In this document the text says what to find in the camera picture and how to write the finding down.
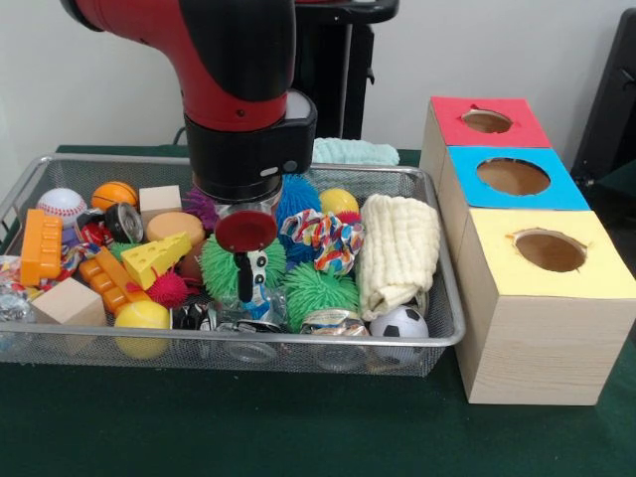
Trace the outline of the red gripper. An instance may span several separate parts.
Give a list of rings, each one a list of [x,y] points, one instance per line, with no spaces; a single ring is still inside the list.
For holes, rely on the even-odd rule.
[[[217,243],[237,254],[238,298],[249,303],[253,294],[250,251],[267,248],[277,236],[272,206],[217,206]]]

